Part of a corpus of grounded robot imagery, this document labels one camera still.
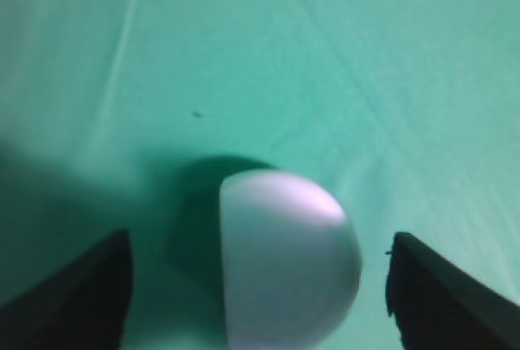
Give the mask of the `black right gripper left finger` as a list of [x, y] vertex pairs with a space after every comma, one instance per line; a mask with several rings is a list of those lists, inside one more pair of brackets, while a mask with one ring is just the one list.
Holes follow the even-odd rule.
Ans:
[[119, 349], [133, 294], [129, 233], [100, 240], [1, 307], [3, 349]]

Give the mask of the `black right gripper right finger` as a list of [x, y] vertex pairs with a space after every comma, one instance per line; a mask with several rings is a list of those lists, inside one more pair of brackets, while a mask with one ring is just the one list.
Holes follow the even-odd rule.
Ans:
[[517, 349], [519, 307], [408, 232], [394, 235], [385, 287], [405, 349]]

